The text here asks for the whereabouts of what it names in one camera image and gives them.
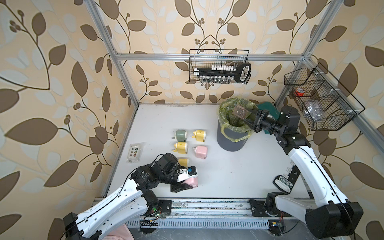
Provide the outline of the pink sharpener front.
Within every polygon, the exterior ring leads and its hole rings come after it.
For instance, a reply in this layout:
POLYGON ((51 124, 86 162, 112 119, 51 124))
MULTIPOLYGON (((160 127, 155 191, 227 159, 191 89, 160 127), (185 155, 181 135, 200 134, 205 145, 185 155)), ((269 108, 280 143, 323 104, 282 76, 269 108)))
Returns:
POLYGON ((195 177, 195 178, 189 178, 187 180, 184 181, 184 184, 187 184, 188 186, 190 186, 192 189, 193 188, 197 188, 199 186, 199 183, 198 183, 198 178, 195 177))

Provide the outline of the pink sharpener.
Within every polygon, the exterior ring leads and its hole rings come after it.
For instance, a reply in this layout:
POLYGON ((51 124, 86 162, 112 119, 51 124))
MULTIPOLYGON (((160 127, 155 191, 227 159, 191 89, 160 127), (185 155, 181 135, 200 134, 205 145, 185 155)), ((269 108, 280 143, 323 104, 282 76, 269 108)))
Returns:
POLYGON ((208 155, 208 148, 206 146, 193 147, 195 155, 199 159, 206 159, 208 155))
POLYGON ((198 178, 195 177, 195 178, 189 178, 187 180, 184 181, 184 184, 187 184, 188 186, 190 186, 192 189, 193 188, 197 188, 199 186, 199 183, 198 183, 198 178))

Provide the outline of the pink transparent shavings tray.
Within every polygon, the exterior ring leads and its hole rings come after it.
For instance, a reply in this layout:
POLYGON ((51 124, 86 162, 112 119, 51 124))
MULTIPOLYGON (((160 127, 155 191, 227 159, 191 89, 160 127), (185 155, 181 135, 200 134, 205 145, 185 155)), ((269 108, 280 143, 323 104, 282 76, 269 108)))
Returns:
POLYGON ((236 116, 239 119, 245 120, 247 116, 249 115, 249 111, 241 106, 241 105, 236 105, 232 111, 232 114, 236 116))

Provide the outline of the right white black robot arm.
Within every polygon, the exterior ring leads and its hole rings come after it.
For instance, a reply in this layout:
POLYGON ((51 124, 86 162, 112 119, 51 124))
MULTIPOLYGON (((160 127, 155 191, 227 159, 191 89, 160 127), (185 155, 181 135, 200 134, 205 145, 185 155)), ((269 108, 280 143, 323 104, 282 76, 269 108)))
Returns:
POLYGON ((336 186, 322 167, 307 138, 298 132, 301 115, 290 106, 282 108, 279 118, 269 117, 269 111, 248 109, 237 105, 233 115, 242 119, 256 133, 268 131, 293 161, 312 191, 316 208, 290 198, 286 189, 269 193, 265 210, 270 216, 287 213, 305 223, 318 239, 354 236, 363 216, 357 202, 351 202, 336 186))

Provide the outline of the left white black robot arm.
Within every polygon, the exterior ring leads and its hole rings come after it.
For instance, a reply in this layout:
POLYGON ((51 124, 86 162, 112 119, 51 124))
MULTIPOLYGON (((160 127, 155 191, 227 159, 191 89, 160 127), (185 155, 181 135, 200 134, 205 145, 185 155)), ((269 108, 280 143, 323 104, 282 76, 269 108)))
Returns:
POLYGON ((143 216, 153 226, 163 212, 153 192, 159 184, 169 185, 172 193, 192 189, 186 181, 196 178, 195 166, 181 166, 171 153, 160 154, 149 164, 131 171, 124 183, 90 209, 69 213, 63 219, 63 240, 101 240, 128 221, 143 216))

